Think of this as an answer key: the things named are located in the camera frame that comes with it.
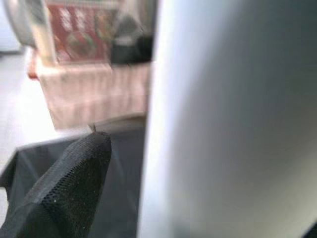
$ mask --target floor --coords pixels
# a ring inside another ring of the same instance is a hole
[[[19,146],[90,132],[87,126],[54,130],[40,84],[27,78],[29,58],[29,49],[0,58],[0,172]],[[0,188],[0,225],[6,210],[6,193]]]

